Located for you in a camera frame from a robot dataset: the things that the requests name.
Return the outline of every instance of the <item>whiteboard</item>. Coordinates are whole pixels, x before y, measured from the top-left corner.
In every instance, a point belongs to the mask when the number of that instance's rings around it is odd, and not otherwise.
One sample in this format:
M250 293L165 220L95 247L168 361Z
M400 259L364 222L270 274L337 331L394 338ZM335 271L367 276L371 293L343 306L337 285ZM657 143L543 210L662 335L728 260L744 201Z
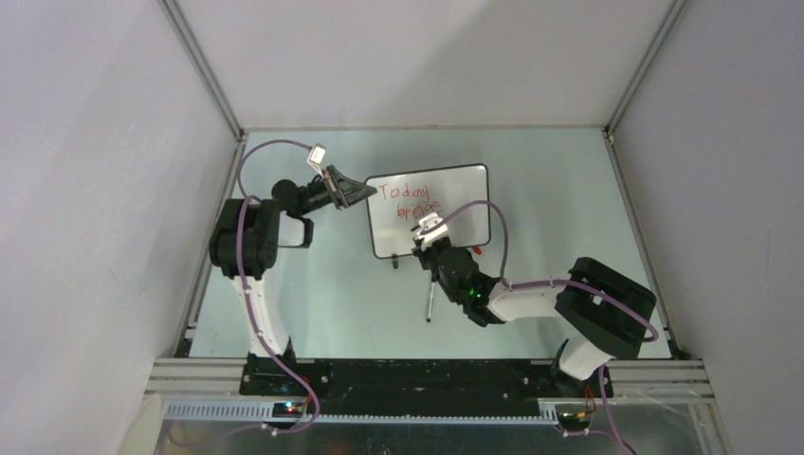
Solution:
M377 188L366 204L378 259L410 255L411 231L422 216L436 212L444 217L467 202L488 200L485 164L378 175L365 183ZM449 222L449 239L455 246L487 244L491 239L488 207L473 207Z

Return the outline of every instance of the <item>whiteboard frame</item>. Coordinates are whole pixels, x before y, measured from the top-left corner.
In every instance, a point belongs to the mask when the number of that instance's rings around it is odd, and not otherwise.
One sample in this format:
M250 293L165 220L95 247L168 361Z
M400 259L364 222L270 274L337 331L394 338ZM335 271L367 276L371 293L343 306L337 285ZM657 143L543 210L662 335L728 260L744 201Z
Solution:
M447 170L450 170L450 169L470 168L470 167L475 167L475 166L483 166L483 169L485 169L485 200L490 201L491 200L491 194L489 192L489 184L488 184L488 166L486 166L484 163L459 164L459 165L456 165L456 166L445 166L445 167L442 167L442 168L422 169L422 170L418 170L418 171L410 171L410 172L404 172L404 173L383 173L381 175L371 175L369 177L366 177L366 179L363 180L363 183L368 185L368 181L372 180L372 179L375 179L375 178L397 177L399 175L412 175L412 174L416 174L416 173L432 173L434 171L447 171ZM486 246L486 245L488 245L489 242L491 242L491 208L489 206L484 206L484 207L485 207L485 211L486 211L486 219L488 220L488 229L486 230L488 235L486 236L485 242L483 242L481 244L474 244L474 245L462 245L462 246L460 246L461 248L464 248L464 247L465 248L472 248L474 246ZM372 209L371 209L371 206L369 205L369 199L368 198L366 199L366 213L368 214L368 217L369 217L369 237L371 237L371 239L372 239L372 254L374 254L377 259L379 259L380 261L387 260L387 259L393 260L393 259L404 258L405 256L412 256L413 255L413 252L411 251L408 254L392 254L391 256L386 256L386 257L377 256L377 254L376 254L376 245L375 245L375 236L374 236L374 227L372 226Z

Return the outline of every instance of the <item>cable connector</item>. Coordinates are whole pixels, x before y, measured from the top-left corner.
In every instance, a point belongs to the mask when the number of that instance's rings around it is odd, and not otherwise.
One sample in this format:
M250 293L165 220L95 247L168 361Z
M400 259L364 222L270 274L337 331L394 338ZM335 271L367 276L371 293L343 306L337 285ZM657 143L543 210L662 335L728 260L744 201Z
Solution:
M324 160L324 155L326 154L326 149L321 144L316 144L310 149L310 155L307 156L307 164L313 168L316 173L322 177L324 177L324 172L321 170L321 163Z

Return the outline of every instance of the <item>light blue tabletop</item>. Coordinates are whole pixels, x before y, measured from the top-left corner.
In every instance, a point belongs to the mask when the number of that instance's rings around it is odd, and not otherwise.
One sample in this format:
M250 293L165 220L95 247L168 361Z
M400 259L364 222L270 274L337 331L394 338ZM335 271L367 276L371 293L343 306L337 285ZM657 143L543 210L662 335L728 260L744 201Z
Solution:
M506 277L514 282L565 273L590 256L648 286L645 269L599 130L585 128L348 130L251 133L246 150L275 138L326 146L324 164L358 181L370 175L484 163L490 199L510 229ZM243 171L247 191L269 197L273 184L313 177L302 149L279 145L252 156ZM240 193L235 189L235 197ZM575 329L558 318L519 319L481 328L436 291L426 323L429 274L413 257L372 254L365 203L309 215L309 249L282 249L267 286L298 357L550 358ZM503 235L492 212L492 240L476 259L497 276ZM661 331L654 311L651 322ZM211 272L191 356L243 357L247 320L219 269ZM643 345L640 357L667 358L664 341Z

